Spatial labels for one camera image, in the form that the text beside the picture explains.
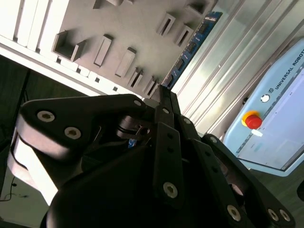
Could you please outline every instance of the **floor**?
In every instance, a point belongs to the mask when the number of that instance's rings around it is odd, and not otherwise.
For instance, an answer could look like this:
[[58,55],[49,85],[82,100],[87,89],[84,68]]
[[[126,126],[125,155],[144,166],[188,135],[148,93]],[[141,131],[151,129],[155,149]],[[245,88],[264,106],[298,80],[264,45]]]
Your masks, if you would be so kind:
[[[10,135],[18,96],[26,78],[27,69],[0,56],[0,142]],[[29,100],[82,96],[78,91],[52,81],[36,72],[30,72],[26,91]],[[6,154],[0,153],[0,189],[2,189]],[[297,228],[304,227],[304,202],[300,201],[296,189],[304,178],[304,164],[291,175],[281,178],[253,171],[254,175],[289,209],[297,222]]]

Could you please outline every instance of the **black cable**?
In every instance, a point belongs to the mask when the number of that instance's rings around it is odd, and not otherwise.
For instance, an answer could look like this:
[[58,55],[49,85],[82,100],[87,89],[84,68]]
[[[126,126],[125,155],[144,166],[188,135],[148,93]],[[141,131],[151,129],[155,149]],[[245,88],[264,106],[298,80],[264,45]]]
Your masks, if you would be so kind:
[[9,199],[5,199],[5,200],[0,200],[0,202],[7,202],[11,200],[11,196],[12,196],[12,188],[13,188],[13,183],[14,183],[15,177],[13,177],[13,179],[11,180],[11,184],[10,184],[10,191],[9,191]]

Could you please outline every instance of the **gray panel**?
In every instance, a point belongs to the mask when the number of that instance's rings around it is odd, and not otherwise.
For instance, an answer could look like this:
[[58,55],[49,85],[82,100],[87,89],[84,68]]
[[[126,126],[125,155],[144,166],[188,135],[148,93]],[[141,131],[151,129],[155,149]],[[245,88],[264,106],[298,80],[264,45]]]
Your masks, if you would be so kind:
[[[69,1],[61,31],[69,31],[67,43],[87,40],[77,64],[145,97],[143,88],[151,77],[154,75],[162,81],[185,47],[186,44],[179,47],[174,43],[182,26],[197,28],[215,3],[215,0],[204,0],[206,10],[199,18],[189,13],[185,6],[202,0],[134,0],[133,4],[125,0],[119,7],[106,0],[100,1],[98,9],[93,9],[95,0]],[[160,36],[156,31],[166,13],[176,19],[169,33]],[[96,67],[94,61],[104,34],[110,34],[115,41],[111,43],[102,66]],[[124,77],[115,76],[128,47],[137,51],[136,58]],[[128,83],[134,67],[144,68],[144,75],[138,86],[131,88]]]
[[170,31],[174,22],[175,22],[175,17],[173,17],[169,13],[166,13],[165,18],[162,20],[162,23],[157,30],[157,34],[159,34],[163,37],[166,36],[168,34],[168,32]]
[[185,45],[188,42],[188,40],[190,39],[190,37],[192,36],[192,33],[193,33],[193,29],[191,29],[187,25],[184,25],[181,28],[181,31],[175,40],[175,44],[179,47]]
[[108,35],[103,36],[100,49],[99,49],[96,59],[94,61],[95,65],[101,67],[101,65],[103,64],[103,61],[105,59],[106,53],[108,52],[108,50],[110,48],[112,40],[113,40],[113,38]]
[[124,77],[127,73],[128,69],[130,68],[134,58],[135,58],[136,51],[132,48],[128,48],[125,55],[123,56],[122,61],[118,65],[118,68],[115,72],[115,75],[118,77]]

